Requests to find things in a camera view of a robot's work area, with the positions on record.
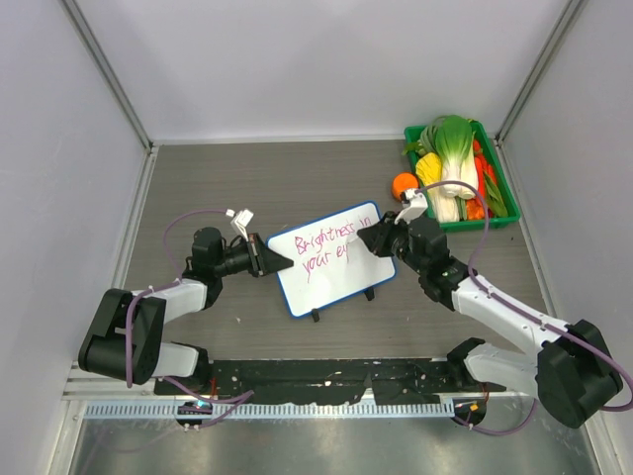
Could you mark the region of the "red toy peppers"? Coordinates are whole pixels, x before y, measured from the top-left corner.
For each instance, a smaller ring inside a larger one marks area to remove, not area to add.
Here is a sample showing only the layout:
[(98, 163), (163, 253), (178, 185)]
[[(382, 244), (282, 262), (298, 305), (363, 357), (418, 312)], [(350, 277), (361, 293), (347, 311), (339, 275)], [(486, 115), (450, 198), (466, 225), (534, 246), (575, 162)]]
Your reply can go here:
[[(474, 152), (474, 163), (475, 163), (477, 177), (478, 177), (478, 191), (483, 197), (485, 197), (486, 196), (485, 175), (488, 175), (493, 181), (493, 183), (497, 184), (496, 173), (494, 171), (494, 168), (487, 162), (483, 153), (483, 149), (480, 143), (476, 139), (473, 139), (473, 152)], [(466, 202), (466, 213), (467, 213), (468, 221), (479, 221), (485, 217), (483, 204), (477, 198), (468, 200)]]

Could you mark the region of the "white marker magenta cap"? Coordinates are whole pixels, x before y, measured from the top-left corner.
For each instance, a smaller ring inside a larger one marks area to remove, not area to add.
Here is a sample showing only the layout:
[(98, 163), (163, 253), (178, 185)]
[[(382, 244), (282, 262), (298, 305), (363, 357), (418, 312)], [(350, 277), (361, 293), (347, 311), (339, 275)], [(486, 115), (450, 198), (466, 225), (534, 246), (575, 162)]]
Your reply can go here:
[(395, 218), (397, 216), (397, 213), (394, 211), (388, 211), (385, 214), (383, 214), (382, 216), (379, 216), (377, 220), (371, 220), (370, 218), (364, 218), (360, 224), (358, 225), (358, 230), (353, 234), (350, 235), (347, 239), (346, 242), (347, 243), (353, 243), (356, 241), (362, 242), (362, 240), (357, 236), (357, 232), (363, 228), (367, 228), (370, 226), (373, 226), (379, 222), (386, 222), (386, 223), (390, 223), (393, 226), (396, 224), (395, 223)]

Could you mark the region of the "toy bok choy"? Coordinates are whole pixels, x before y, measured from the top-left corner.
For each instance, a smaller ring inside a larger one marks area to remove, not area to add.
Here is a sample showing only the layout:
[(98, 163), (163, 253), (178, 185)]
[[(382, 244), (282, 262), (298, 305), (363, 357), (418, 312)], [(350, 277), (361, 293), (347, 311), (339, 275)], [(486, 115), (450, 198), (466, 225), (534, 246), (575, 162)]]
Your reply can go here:
[(469, 121), (458, 115), (441, 117), (436, 123), (434, 146), (442, 164), (440, 190), (447, 197), (470, 200), (479, 189), (474, 160), (474, 134)]

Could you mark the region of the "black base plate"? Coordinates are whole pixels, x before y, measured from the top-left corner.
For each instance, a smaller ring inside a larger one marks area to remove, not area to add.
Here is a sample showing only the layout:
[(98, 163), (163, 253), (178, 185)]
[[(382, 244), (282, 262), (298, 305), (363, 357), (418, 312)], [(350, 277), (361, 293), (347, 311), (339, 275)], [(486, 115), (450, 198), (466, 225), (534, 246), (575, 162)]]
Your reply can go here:
[(252, 391), (251, 404), (318, 406), (355, 405), (368, 391), (379, 405), (407, 405), (504, 389), (428, 358), (216, 360), (197, 388), (220, 398)]

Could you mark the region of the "green toy pea pods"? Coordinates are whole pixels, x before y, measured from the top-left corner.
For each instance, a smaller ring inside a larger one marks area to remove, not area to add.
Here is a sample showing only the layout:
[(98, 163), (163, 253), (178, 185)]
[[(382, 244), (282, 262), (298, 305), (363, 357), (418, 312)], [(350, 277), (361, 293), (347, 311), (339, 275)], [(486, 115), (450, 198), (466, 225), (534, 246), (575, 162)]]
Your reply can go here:
[(493, 214), (498, 218), (507, 218), (508, 210), (502, 199), (500, 191), (497, 185), (494, 183), (492, 177), (484, 172), (486, 201)]

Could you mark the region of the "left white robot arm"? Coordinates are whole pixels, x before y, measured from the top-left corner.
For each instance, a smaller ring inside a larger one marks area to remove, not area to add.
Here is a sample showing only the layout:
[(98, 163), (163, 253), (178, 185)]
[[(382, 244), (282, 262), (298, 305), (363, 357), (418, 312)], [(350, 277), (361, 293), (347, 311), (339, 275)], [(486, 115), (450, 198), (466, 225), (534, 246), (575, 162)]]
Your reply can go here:
[(165, 325), (211, 308), (228, 276), (246, 272), (258, 278), (293, 265), (259, 234), (227, 243), (218, 229), (199, 229), (185, 269), (173, 282), (142, 291), (105, 292), (79, 349), (78, 365), (129, 386), (172, 378), (188, 394), (201, 394), (211, 381), (208, 352), (191, 344), (165, 342)]

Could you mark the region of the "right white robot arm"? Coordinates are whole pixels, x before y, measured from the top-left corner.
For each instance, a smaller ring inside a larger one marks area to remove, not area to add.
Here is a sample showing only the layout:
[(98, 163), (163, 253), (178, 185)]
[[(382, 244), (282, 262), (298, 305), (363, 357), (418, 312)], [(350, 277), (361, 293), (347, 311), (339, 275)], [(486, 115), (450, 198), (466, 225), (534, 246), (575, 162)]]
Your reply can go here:
[(406, 221), (388, 212), (357, 235), (375, 256), (395, 257), (410, 268), (429, 299), (516, 346), (505, 351), (471, 338), (456, 347), (446, 367), (455, 389), (497, 384), (532, 397), (560, 424), (579, 428), (599, 411), (615, 411), (611, 400), (631, 387), (631, 376), (611, 357), (595, 325), (569, 324), (501, 292), (471, 263), (451, 255), (435, 220)]

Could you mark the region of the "orange toy fruit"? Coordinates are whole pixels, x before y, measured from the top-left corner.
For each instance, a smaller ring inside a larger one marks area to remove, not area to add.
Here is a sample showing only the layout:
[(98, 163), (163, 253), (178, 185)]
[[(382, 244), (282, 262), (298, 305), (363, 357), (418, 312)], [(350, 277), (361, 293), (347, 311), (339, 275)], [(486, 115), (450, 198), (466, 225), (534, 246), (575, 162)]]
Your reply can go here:
[(392, 181), (391, 192), (393, 197), (401, 201), (401, 195), (408, 189), (417, 189), (418, 180), (417, 177), (409, 172), (398, 174)]

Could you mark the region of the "blue framed whiteboard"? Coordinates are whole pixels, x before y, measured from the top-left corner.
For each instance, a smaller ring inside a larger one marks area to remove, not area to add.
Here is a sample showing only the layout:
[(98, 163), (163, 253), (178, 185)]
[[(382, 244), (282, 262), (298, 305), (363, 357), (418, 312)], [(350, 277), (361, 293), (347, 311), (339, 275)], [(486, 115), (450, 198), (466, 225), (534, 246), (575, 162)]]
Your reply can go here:
[(364, 218), (377, 220), (379, 208), (366, 201), (270, 237), (267, 246), (294, 261), (277, 273), (290, 315), (302, 318), (397, 274), (390, 257), (377, 257), (363, 242), (347, 243)]

